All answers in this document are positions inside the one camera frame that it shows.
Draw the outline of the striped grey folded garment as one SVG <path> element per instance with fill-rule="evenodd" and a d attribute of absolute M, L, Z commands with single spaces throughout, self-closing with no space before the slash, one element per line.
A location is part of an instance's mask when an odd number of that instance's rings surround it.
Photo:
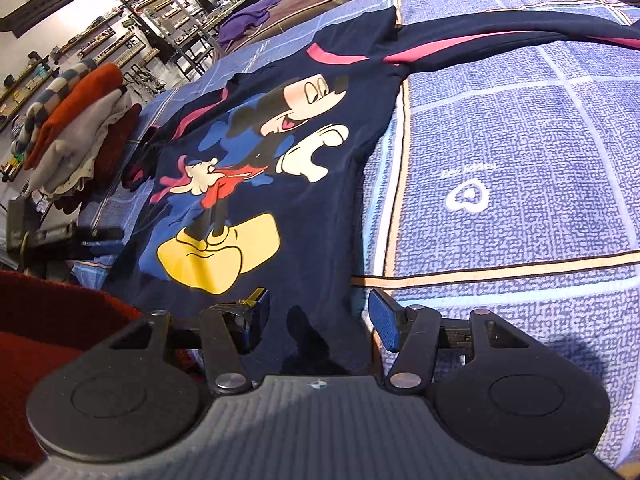
<path fill-rule="evenodd" d="M 70 94 L 81 79 L 96 69 L 96 61 L 86 58 L 71 68 L 59 73 L 40 96 L 29 107 L 22 130 L 11 144 L 13 155 L 28 154 L 36 142 L 39 129 L 51 116 L 54 110 Z"/>

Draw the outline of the black metal shelf rack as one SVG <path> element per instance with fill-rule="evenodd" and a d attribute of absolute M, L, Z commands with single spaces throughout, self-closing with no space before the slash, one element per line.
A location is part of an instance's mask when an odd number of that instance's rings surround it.
<path fill-rule="evenodd" d="M 205 0 L 116 0 L 143 32 L 155 56 L 187 80 L 224 55 L 214 36 L 216 15 Z"/>

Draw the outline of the dark red folded garment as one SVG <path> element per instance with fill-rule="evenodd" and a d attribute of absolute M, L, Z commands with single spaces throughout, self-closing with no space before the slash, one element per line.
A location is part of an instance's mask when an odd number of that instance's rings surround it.
<path fill-rule="evenodd" d="M 71 214 L 78 206 L 88 204 L 93 196 L 104 192 L 113 183 L 122 153 L 131 133 L 137 127 L 141 111 L 142 106 L 136 103 L 118 122 L 108 127 L 100 150 L 93 159 L 91 178 L 85 180 L 83 186 L 78 186 L 70 194 L 57 198 L 54 206 L 58 210 Z"/>

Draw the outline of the blue checked bedspread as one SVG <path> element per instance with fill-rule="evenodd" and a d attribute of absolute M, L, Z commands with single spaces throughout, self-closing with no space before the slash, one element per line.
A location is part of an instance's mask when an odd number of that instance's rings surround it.
<path fill-rule="evenodd" d="M 145 135 L 207 92 L 310 43 L 322 28 L 391 8 L 401 25 L 501 11 L 552 11 L 637 25 L 600 0 L 356 0 L 236 51 L 147 105 L 116 190 L 82 214 L 121 226 L 125 248 L 152 183 L 122 174 Z M 370 341 L 369 295 L 446 318 L 485 308 L 596 376 L 610 416 L 597 453 L 639 447 L 639 44 L 553 41 L 413 73 L 357 188 L 349 307 Z M 78 263 L 104 289 L 122 250 Z"/>

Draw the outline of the purple cloth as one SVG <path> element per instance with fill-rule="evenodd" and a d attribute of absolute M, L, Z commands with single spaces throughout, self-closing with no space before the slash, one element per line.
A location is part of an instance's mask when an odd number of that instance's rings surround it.
<path fill-rule="evenodd" d="M 232 42 L 239 40 L 244 32 L 255 28 L 270 18 L 269 10 L 282 0 L 258 0 L 242 10 L 235 11 L 219 27 L 218 42 L 227 49 Z"/>

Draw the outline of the beige folded garment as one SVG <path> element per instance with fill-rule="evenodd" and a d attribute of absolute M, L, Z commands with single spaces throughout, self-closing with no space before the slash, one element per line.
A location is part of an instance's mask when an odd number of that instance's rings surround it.
<path fill-rule="evenodd" d="M 131 108 L 130 94 L 120 87 L 88 106 L 66 126 L 44 152 L 29 178 L 27 192 L 70 194 L 93 177 L 96 156 L 108 128 Z"/>

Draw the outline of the black wall shelf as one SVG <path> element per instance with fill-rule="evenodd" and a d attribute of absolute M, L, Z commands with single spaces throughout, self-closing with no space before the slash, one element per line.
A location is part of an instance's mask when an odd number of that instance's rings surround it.
<path fill-rule="evenodd" d="M 6 16 L 1 18 L 2 32 L 12 32 L 15 38 L 20 38 L 25 32 L 74 2 L 75 0 L 28 0 Z"/>

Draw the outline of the navy cartoon mouse sweatshirt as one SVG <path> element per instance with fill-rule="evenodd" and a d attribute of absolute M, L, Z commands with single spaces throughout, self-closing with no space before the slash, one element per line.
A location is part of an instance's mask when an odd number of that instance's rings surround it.
<path fill-rule="evenodd" d="M 267 375 L 362 374 L 370 341 L 349 307 L 356 195 L 402 82 L 553 41 L 637 47 L 637 25 L 552 11 L 401 25 L 394 9 L 322 28 L 297 52 L 186 103 L 122 174 L 153 187 L 104 289 L 178 318 L 270 292 L 245 366 Z"/>

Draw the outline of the orange folded garment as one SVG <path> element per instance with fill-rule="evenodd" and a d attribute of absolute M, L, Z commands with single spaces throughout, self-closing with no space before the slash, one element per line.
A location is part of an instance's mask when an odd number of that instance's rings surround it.
<path fill-rule="evenodd" d="M 104 98 L 121 85 L 122 71 L 114 63 L 104 63 L 82 78 L 39 128 L 34 146 L 25 157 L 24 169 L 36 168 L 44 152 L 65 127 L 89 105 Z"/>

